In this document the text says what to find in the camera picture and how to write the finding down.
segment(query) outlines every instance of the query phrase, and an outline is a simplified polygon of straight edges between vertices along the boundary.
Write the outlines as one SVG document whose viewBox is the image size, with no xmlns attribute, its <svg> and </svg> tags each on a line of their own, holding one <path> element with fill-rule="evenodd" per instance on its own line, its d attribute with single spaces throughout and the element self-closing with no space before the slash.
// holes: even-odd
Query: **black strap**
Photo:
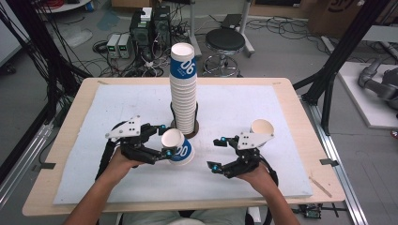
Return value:
<svg viewBox="0 0 398 225">
<path fill-rule="evenodd" d="M 102 175 L 102 173 L 105 171 L 106 167 L 108 166 L 109 161 L 111 160 L 111 157 L 114 154 L 115 146 L 116 144 L 111 140 L 108 140 L 108 142 L 106 143 L 105 150 L 103 151 L 102 154 L 102 159 L 100 160 L 99 171 L 97 172 L 96 180 Z"/>
</svg>

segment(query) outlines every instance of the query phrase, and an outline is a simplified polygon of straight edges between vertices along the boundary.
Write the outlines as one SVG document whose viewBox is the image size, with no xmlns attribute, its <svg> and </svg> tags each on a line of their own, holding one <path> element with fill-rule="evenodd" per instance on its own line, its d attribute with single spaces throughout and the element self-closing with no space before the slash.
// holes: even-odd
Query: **forearm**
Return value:
<svg viewBox="0 0 398 225">
<path fill-rule="evenodd" d="M 96 224 L 114 186 L 115 184 L 99 178 L 64 224 Z"/>
<path fill-rule="evenodd" d="M 268 190 L 267 192 L 261 191 L 260 194 L 266 199 L 276 225 L 299 224 L 296 216 L 292 213 L 292 209 L 287 204 L 286 199 L 276 186 L 275 189 L 271 191 Z"/>
</svg>

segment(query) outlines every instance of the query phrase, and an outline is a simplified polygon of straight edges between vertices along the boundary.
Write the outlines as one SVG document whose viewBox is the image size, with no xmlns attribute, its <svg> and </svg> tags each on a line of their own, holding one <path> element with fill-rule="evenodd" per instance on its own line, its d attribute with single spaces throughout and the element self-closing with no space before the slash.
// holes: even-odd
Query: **wooden board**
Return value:
<svg viewBox="0 0 398 225">
<path fill-rule="evenodd" d="M 278 173 L 283 195 L 313 195 L 271 85 L 198 85 L 197 101 L 200 129 L 190 139 L 194 159 L 186 166 L 165 160 L 131 170 L 114 188 L 108 203 L 262 199 L 248 183 L 213 174 L 207 167 L 207 161 L 226 164 L 237 159 L 233 148 L 216 147 L 214 139 L 249 132 L 251 122 L 259 118 L 275 128 L 274 139 L 261 147 L 261 152 Z M 54 203 L 78 203 L 89 190 L 107 141 L 104 135 L 114 125 L 140 115 L 142 123 L 168 126 L 173 120 L 170 102 L 167 85 L 100 86 L 70 152 Z M 160 138 L 152 136 L 145 146 L 160 150 Z"/>
<path fill-rule="evenodd" d="M 298 149 L 306 173 L 311 177 L 313 196 L 309 198 L 287 198 L 290 204 L 336 203 L 344 199 L 344 191 L 329 166 L 323 166 L 319 159 L 326 154 L 314 132 L 307 114 L 301 106 L 292 83 L 285 78 L 198 78 L 201 85 L 272 85 L 283 110 L 284 118 Z M 53 170 L 42 170 L 23 206 L 25 216 L 48 216 L 69 214 L 75 204 L 53 204 L 61 182 L 62 173 L 80 127 L 90 109 L 96 91 L 103 84 L 170 85 L 168 78 L 89 78 L 85 79 L 64 124 L 59 130 L 46 162 L 56 163 Z M 125 202 L 107 203 L 103 212 L 142 212 L 155 210 L 214 209 L 225 207 L 258 206 L 265 200 L 207 200 L 173 202 Z"/>
</svg>

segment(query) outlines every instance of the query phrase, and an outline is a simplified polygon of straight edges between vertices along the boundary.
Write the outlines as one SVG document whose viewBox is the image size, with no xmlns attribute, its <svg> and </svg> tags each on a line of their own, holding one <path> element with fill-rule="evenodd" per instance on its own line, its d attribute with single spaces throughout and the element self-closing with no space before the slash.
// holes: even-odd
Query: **wrist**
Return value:
<svg viewBox="0 0 398 225">
<path fill-rule="evenodd" d="M 107 188 L 114 188 L 119 182 L 119 179 L 115 179 L 114 176 L 108 175 L 106 172 L 103 173 L 96 181 L 96 183 Z"/>
</svg>

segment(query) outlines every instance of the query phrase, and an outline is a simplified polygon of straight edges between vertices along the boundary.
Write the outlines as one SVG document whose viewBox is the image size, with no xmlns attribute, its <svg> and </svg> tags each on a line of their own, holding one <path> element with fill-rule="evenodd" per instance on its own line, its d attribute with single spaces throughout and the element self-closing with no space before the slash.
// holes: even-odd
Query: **floor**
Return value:
<svg viewBox="0 0 398 225">
<path fill-rule="evenodd" d="M 234 13 L 239 12 L 241 5 L 230 8 Z M 217 27 L 217 23 L 207 16 L 206 12 L 197 10 L 196 31 L 197 40 L 203 57 L 198 65 L 203 63 L 212 54 L 204 44 L 207 31 Z M 222 21 L 224 15 L 216 14 L 213 17 Z M 69 26 L 79 25 L 82 29 L 89 29 L 93 37 L 86 43 L 74 48 L 74 52 L 81 61 L 98 59 L 100 56 L 91 51 L 97 41 L 107 39 L 113 32 L 127 32 L 130 25 L 128 12 L 113 12 L 109 3 L 99 4 L 99 8 L 88 13 L 83 9 L 76 9 L 66 13 L 56 14 L 55 18 Z M 250 20 L 264 20 L 264 18 L 250 18 Z M 244 52 L 234 55 L 238 61 L 241 75 L 244 77 L 285 77 L 292 83 L 316 73 L 328 60 L 329 55 L 325 46 L 315 37 L 307 35 L 282 33 L 281 29 L 270 28 L 275 21 L 269 21 L 269 29 L 263 22 L 253 22 L 248 25 L 246 35 L 255 48 L 255 54 L 250 58 Z M 386 64 L 395 64 L 394 60 L 379 49 L 371 48 L 370 42 L 361 43 L 350 61 L 371 61 L 381 56 Z M 15 74 L 7 74 L 4 68 L 0 69 L 0 163 L 3 163 L 9 152 L 38 115 L 46 103 L 46 83 L 39 76 L 32 61 L 24 52 L 17 53 L 10 62 L 17 68 Z M 120 61 L 122 67 L 129 60 Z M 100 74 L 107 66 L 104 62 L 86 62 L 84 64 L 93 74 Z M 306 92 L 308 87 L 298 90 L 298 94 Z M 319 100 L 322 109 L 322 98 Z M 360 117 L 353 101 L 337 78 L 333 92 L 333 101 L 330 112 L 329 131 L 339 151 L 346 173 L 359 198 L 369 224 L 394 224 L 398 219 L 398 178 L 394 175 L 398 171 L 398 141 L 393 139 L 388 129 L 367 128 Z M 47 148 L 43 151 L 45 158 Z M 38 164 L 38 159 L 31 165 Z M 1 205 L 0 218 L 7 224 L 59 224 L 66 216 L 58 217 L 25 217 L 22 207 L 30 188 L 33 186 L 37 172 L 29 170 L 21 179 L 13 194 Z M 322 219 L 306 219 L 298 215 L 302 224 L 350 224 L 351 220 L 346 212 L 339 212 L 339 217 L 332 211 L 322 211 Z M 114 224 L 115 215 L 108 214 L 101 217 L 101 224 Z"/>
</svg>

